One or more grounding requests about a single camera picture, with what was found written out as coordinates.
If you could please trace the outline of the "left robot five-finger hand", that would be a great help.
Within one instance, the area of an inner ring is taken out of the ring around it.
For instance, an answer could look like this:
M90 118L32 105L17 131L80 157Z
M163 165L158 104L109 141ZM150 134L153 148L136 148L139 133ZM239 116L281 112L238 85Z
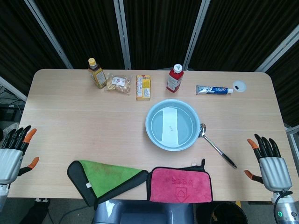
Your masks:
M39 157L35 157L29 165L21 167L23 157L36 131L37 129L31 129L31 126L12 129L4 138L0 146L0 183L2 185L13 183L17 177L31 171L39 162Z

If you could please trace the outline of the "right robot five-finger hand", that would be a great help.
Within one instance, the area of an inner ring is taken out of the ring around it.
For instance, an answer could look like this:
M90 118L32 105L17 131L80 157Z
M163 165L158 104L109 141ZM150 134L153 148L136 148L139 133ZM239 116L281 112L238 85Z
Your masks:
M254 175L249 170L245 170L244 173L249 179L263 184L271 192L288 191L292 187L292 181L276 142L258 134L254 136L257 143L251 139L247 139L247 142L256 156L261 176Z

